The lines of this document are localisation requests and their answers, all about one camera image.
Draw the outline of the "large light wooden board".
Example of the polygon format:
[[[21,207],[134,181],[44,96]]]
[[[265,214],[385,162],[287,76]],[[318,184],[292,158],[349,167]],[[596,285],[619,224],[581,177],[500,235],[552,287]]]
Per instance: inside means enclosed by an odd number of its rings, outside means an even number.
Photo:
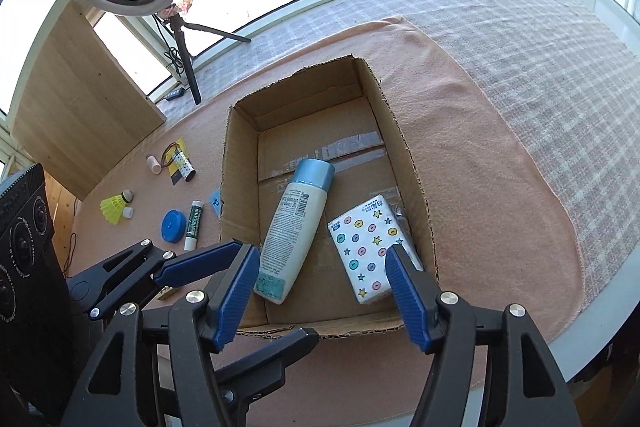
[[[85,199],[165,116],[117,63],[74,0],[58,0],[29,49],[11,102],[12,138]]]

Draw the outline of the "patterned white lighter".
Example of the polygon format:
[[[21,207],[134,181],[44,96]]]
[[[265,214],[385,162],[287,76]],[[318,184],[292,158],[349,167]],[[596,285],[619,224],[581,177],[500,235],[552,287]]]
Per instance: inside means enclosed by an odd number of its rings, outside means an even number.
[[[183,153],[183,150],[175,149],[175,153],[172,155],[172,163],[180,172],[180,176],[184,181],[190,182],[194,178],[196,171],[189,158]]]

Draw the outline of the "white patterned tissue pack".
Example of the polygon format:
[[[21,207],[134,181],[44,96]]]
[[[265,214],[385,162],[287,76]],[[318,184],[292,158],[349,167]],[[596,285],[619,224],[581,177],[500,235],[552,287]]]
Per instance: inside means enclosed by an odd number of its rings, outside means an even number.
[[[357,303],[370,305],[390,295],[385,257],[400,245],[418,270],[423,270],[408,225],[382,194],[376,194],[328,223],[328,231],[344,265]]]

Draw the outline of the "blue plastic phone stand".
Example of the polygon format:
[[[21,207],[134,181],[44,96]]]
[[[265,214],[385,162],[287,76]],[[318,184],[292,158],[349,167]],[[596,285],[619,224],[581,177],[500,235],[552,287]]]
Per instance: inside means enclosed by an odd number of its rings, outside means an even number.
[[[222,213],[222,205],[224,205],[224,202],[221,199],[221,189],[216,188],[216,190],[213,191],[212,194],[210,194],[208,200],[209,200],[209,204],[213,208],[213,212],[215,213],[215,215],[217,217],[220,217]]]

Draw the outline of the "yellow black hair tie card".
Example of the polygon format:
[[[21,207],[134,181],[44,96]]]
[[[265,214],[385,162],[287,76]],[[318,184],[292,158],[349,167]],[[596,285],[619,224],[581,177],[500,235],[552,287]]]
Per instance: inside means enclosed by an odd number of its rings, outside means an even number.
[[[162,154],[162,165],[168,171],[172,184],[179,181],[188,181],[192,174],[192,165],[189,160],[186,143],[182,138],[171,142]]]

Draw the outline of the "yellow plastic shuttlecock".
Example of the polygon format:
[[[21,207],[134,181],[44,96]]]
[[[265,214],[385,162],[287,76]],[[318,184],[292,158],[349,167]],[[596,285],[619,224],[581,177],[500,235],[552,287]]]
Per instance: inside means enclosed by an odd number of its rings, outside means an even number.
[[[125,207],[131,207],[130,204],[133,200],[134,192],[131,190],[124,190],[122,193],[103,199],[100,202],[102,216],[110,225],[117,225],[123,218],[122,210]]]

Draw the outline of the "checkered grey white cloth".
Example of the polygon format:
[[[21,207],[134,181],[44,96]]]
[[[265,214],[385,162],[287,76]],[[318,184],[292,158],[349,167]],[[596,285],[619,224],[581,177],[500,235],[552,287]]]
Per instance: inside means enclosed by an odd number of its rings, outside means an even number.
[[[639,240],[639,59],[576,0],[326,0],[259,31],[198,83],[213,98],[359,24],[399,15],[447,51],[502,115],[570,216],[591,303]]]

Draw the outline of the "blue round tape measure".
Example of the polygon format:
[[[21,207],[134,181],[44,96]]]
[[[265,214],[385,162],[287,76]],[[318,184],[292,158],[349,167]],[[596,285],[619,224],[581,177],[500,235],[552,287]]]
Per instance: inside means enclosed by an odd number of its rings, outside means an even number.
[[[186,216],[178,209],[171,209],[160,224],[160,236],[171,244],[177,244],[186,233]]]

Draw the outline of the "wooden clothespin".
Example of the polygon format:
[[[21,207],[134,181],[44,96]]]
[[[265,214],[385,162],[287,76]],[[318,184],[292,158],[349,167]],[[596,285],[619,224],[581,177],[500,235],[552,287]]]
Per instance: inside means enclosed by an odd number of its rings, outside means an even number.
[[[166,300],[170,298],[172,295],[174,295],[176,291],[177,291],[177,288],[175,287],[165,286],[160,290],[156,298],[158,300]]]

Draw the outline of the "green white lip balm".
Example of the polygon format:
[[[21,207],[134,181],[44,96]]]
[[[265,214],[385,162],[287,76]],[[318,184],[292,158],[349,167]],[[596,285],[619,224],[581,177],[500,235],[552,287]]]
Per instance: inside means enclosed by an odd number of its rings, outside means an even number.
[[[192,202],[189,218],[186,221],[186,235],[184,236],[183,248],[185,251],[194,251],[198,246],[198,233],[200,233],[200,223],[204,204],[200,200]]]

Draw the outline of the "slatted pine wood panel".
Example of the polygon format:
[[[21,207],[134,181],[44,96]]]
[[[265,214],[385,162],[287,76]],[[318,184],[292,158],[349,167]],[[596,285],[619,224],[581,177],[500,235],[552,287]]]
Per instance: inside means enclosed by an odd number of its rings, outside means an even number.
[[[52,244],[62,273],[66,279],[69,279],[77,245],[74,222],[80,202],[49,173],[44,173],[44,179],[46,180],[47,202],[54,230]]]

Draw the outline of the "small white plastic cap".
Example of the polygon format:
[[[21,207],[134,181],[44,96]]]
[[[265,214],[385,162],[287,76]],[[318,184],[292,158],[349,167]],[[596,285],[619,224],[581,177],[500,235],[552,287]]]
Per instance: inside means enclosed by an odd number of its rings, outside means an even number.
[[[131,207],[125,207],[122,210],[122,217],[131,219],[132,217],[134,217],[134,210]]]

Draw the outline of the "white blue-capped lotion bottle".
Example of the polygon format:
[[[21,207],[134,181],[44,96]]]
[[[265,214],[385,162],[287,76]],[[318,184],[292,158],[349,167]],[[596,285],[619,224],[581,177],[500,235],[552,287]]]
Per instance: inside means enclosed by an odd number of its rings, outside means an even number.
[[[280,305],[288,297],[323,215],[335,168],[325,160],[305,158],[286,184],[260,250],[254,291]]]

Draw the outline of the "small pink lotion bottle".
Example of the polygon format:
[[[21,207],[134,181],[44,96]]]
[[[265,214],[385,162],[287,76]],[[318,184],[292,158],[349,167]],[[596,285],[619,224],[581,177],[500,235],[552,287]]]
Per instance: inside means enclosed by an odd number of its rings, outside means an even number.
[[[163,167],[154,155],[146,156],[145,161],[154,176],[158,176],[162,172]]]

